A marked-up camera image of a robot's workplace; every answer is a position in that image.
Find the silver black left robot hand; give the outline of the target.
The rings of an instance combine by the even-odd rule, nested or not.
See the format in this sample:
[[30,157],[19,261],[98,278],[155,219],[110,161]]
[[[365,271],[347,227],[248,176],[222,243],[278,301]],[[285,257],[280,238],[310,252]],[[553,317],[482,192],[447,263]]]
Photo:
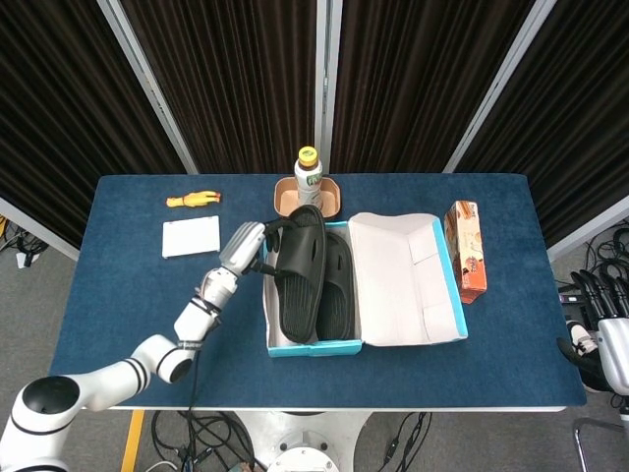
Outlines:
[[262,247],[278,253],[281,237],[287,229],[296,228],[295,222],[281,217],[266,223],[248,221],[233,234],[219,255],[221,265],[237,276],[250,271],[275,275],[277,270],[260,257]]

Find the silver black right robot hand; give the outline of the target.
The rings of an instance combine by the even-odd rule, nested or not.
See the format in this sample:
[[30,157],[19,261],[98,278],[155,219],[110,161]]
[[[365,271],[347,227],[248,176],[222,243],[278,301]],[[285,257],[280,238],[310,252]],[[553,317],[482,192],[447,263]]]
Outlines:
[[589,326],[566,323],[570,337],[558,338],[563,357],[579,369],[584,385],[596,391],[628,395],[628,282],[596,276],[581,269],[571,273],[585,298]]

